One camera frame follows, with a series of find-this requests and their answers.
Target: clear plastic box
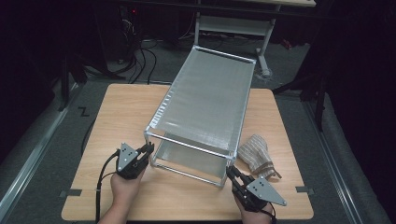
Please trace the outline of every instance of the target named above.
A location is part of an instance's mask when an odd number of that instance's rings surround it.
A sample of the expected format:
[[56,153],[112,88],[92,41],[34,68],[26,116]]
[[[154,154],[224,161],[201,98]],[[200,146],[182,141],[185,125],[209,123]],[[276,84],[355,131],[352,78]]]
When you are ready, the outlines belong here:
[[144,135],[150,164],[224,186],[234,164],[256,60],[194,46]]

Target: wooden tabletop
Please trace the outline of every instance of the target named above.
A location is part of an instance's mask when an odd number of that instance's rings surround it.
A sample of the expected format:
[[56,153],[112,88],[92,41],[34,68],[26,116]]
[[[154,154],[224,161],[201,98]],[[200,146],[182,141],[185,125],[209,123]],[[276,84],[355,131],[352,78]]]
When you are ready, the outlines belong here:
[[[79,196],[68,196],[62,211],[65,220],[94,220],[95,188],[103,164],[122,142],[133,148],[145,144],[143,131],[149,124],[168,86],[112,84],[94,123],[71,189],[81,189]],[[313,216],[289,138],[270,90],[250,91],[240,143],[253,134],[262,136],[281,179],[269,182],[287,201],[275,204],[279,219],[309,219]],[[248,166],[237,160],[236,166],[249,174]],[[105,174],[115,171],[115,160]],[[109,177],[102,186],[101,214],[111,205]],[[130,220],[239,220],[240,213],[231,193],[231,181],[223,189],[184,175],[148,167]]]

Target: hand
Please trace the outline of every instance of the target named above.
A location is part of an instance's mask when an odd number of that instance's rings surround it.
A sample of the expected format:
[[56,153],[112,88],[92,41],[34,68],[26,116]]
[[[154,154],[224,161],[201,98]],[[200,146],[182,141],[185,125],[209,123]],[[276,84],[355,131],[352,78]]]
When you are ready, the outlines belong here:
[[117,174],[111,176],[111,190],[113,192],[113,204],[130,207],[132,201],[139,191],[140,181],[146,169],[137,177],[137,179],[126,180]]
[[[248,212],[247,210],[245,210],[244,205],[242,205],[235,196],[233,196],[233,198],[235,199],[236,205],[238,205],[238,208],[241,211],[241,218],[242,218],[242,222],[244,224],[270,224],[271,223],[271,218],[268,215],[261,213],[261,212],[258,212],[258,213]],[[269,203],[267,205],[265,205],[263,210],[267,211],[271,214],[273,212],[273,208],[272,208],[271,204],[269,204]]]
[[132,202],[139,191],[140,181],[146,169],[137,179],[126,180],[117,174],[111,176],[111,190],[113,192],[113,204],[100,219],[100,224],[125,224],[131,209]]

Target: gray carpet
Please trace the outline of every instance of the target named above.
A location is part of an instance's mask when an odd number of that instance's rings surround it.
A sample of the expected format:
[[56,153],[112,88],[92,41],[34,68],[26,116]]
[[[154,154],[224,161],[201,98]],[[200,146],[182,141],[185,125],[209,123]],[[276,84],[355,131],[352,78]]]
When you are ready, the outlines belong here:
[[[146,47],[153,46],[154,42],[146,42],[145,45]],[[202,47],[215,48],[250,58],[254,57],[254,49],[260,45],[261,41],[244,39],[227,39],[222,43],[216,39],[208,39],[202,43]],[[189,39],[181,42],[177,47],[163,42],[157,43],[154,48],[150,49],[157,56],[152,80],[172,81],[190,49]],[[291,81],[308,50],[309,46],[286,50],[279,45],[270,45],[265,56],[273,71],[273,76],[265,81],[254,78],[252,88],[274,89],[282,83]],[[146,80],[150,68],[154,65],[150,54],[146,54],[146,58],[148,62],[139,78],[141,81]],[[118,67],[120,66],[116,63],[109,63],[110,69]],[[123,75],[129,78],[133,71],[134,69]],[[116,81],[106,77],[90,76],[87,84],[82,87],[81,93],[68,107],[69,111],[51,138],[43,161],[10,214],[7,223],[71,223],[61,218],[65,198],[60,195],[63,190],[68,190],[71,186],[81,158],[84,136],[98,113],[106,87],[114,82]],[[315,127],[311,124],[296,93],[298,92],[288,91],[287,94],[280,94],[276,97],[276,102],[305,185],[314,191],[309,198],[315,215],[310,220],[279,220],[278,223],[349,223],[321,152]],[[0,170],[2,197],[30,155],[32,148],[39,141],[41,134],[50,126],[51,118],[57,113],[56,109],[59,104],[60,99],[56,98],[3,162]],[[85,115],[88,116],[81,116],[82,107],[86,108]],[[350,152],[328,98],[323,128],[334,157],[339,162],[351,193],[361,210],[363,222],[390,223]]]

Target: wire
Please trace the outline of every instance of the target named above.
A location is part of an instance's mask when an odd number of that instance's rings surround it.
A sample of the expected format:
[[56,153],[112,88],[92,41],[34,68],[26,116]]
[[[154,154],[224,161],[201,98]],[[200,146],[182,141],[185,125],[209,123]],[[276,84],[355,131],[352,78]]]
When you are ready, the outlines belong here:
[[272,203],[269,203],[271,205],[271,207],[273,208],[274,214],[272,215],[271,213],[265,211],[265,210],[260,210],[260,212],[264,213],[265,215],[268,215],[271,218],[271,223],[272,224],[276,224],[277,219],[276,219],[276,211],[274,206],[272,205]]
[[111,173],[108,173],[107,175],[104,175],[103,177],[102,177],[102,180],[104,180],[107,176],[109,176],[109,175],[114,175],[116,172],[111,172]]
[[105,162],[105,164],[102,167],[102,171],[100,172],[99,175],[99,179],[98,179],[98,183],[96,186],[96,214],[95,214],[95,223],[99,222],[100,219],[100,196],[101,196],[101,189],[102,189],[102,180],[103,178],[105,178],[108,175],[103,176],[103,173],[105,172],[105,169],[108,165],[108,163],[113,160],[115,157],[120,155],[120,150],[117,149],[117,151],[115,153],[113,153],[113,155],[111,155],[107,161]]
[[[129,63],[128,63],[125,67],[121,68],[120,70],[114,71],[114,72],[112,72],[112,71],[109,71],[109,72],[112,73],[112,74],[114,74],[114,75],[118,75],[118,74],[120,74],[120,73],[123,73],[123,72],[126,72],[126,71],[130,70],[130,69],[133,68],[135,65],[136,65],[136,59],[134,58],[134,56],[132,56],[131,60],[129,61]],[[103,76],[103,75],[104,75],[104,74],[99,73],[99,72],[94,72],[94,71],[90,70],[90,69],[87,68],[87,67],[84,67],[84,70],[85,70],[87,73],[92,74],[92,75],[95,75],[95,76]]]
[[123,33],[124,36],[125,36],[126,43],[129,43],[128,34],[129,34],[129,31],[131,30],[132,24],[131,24],[131,22],[128,21],[128,20],[122,20],[122,21],[123,21],[123,22],[126,22],[126,23],[128,24],[128,27],[126,28],[126,31],[125,31],[125,32],[122,32],[122,33]]
[[152,75],[152,72],[154,71],[155,66],[157,65],[157,56],[155,56],[155,54],[149,49],[143,49],[143,50],[149,52],[154,57],[154,65],[152,65],[151,71],[148,74],[148,85],[149,85],[149,79]]
[[218,49],[223,44],[223,38],[221,37],[221,35],[207,34],[207,35],[203,35],[203,36],[208,37],[208,39],[206,40],[207,42],[216,42],[216,41],[220,42],[217,46],[212,47],[211,49]]
[[179,37],[178,39],[183,39],[183,38],[188,38],[189,37],[189,36],[187,36],[187,37],[185,37],[185,36],[189,33],[189,31],[190,31],[190,29],[192,27],[192,23],[194,22],[194,18],[195,18],[195,12],[192,13],[192,18],[191,18],[189,29],[187,29],[186,33],[183,36]]
[[145,39],[145,40],[142,40],[142,44],[143,44],[143,42],[150,42],[150,41],[155,41],[154,45],[150,46],[150,47],[145,47],[145,48],[142,48],[142,49],[153,49],[153,48],[155,48],[158,45],[158,40],[157,39]]
[[186,36],[186,37],[184,37],[182,39],[179,39],[177,41],[177,45],[181,46],[181,47],[192,46],[193,43],[194,43],[194,39],[191,38],[192,36],[194,36],[194,34]]
[[[146,80],[138,79],[135,83],[147,83]],[[159,84],[159,85],[172,85],[171,81],[160,81],[160,80],[151,80],[150,83]]]
[[140,49],[140,52],[142,53],[142,56],[143,56],[143,66],[141,67],[140,72],[137,74],[137,76],[134,78],[134,80],[132,80],[129,84],[134,84],[137,81],[137,79],[140,77],[140,75],[142,75],[143,70],[145,70],[146,56],[142,49]]
[[142,64],[141,64],[138,60],[136,60],[136,62],[137,62],[137,64],[136,64],[136,66],[134,67],[134,72],[133,72],[133,73],[131,74],[131,76],[129,77],[128,83],[131,82],[132,77],[134,76],[134,74],[136,74],[136,72],[137,72],[137,65],[139,64],[139,66],[142,67]]
[[224,44],[233,45],[233,46],[246,46],[252,45],[259,41],[259,39],[248,39],[248,38],[241,38],[241,37],[225,37]]

